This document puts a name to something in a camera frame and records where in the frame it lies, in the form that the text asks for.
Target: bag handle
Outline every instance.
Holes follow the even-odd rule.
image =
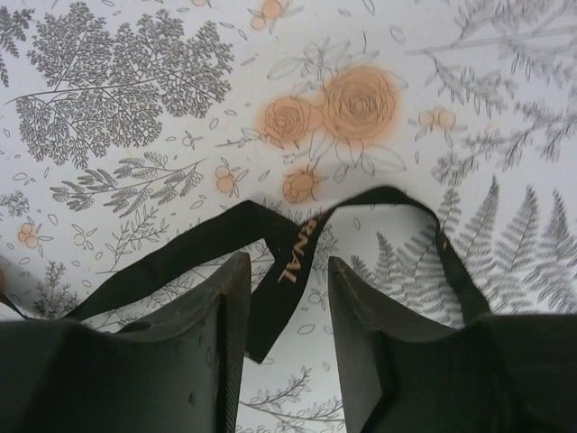
[[[464,322],[469,324],[479,315],[490,314],[489,303],[444,235],[435,212],[399,189],[381,186],[337,203],[300,226],[266,207],[244,201],[119,271],[66,318],[84,320],[131,304],[195,266],[264,238],[275,262],[252,294],[246,344],[246,354],[260,364],[302,298],[326,223],[337,208],[359,205],[407,205],[425,211],[435,221],[437,252],[445,278],[461,303]]]

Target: floral patterned paper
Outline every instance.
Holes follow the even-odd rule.
[[[574,0],[0,0],[5,292],[59,318],[240,201],[302,221],[389,184],[437,211],[494,312],[575,313],[575,59]],[[346,431],[331,255],[463,324],[433,235],[414,209],[334,214],[286,330],[245,361],[237,432]],[[254,286],[272,255],[243,250]],[[87,324],[115,331],[225,259]]]

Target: black fabric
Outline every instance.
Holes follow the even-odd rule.
[[[275,263],[252,294],[246,346],[246,354],[261,363],[300,302],[326,223],[337,208],[359,205],[406,205],[425,211],[436,223],[436,248],[446,279],[461,302],[465,323],[490,314],[487,300],[445,237],[435,212],[399,189],[383,186],[348,198],[300,226],[266,207],[244,201],[118,272],[66,317],[84,320],[131,304],[195,266],[264,239]],[[18,311],[7,300],[0,298]]]

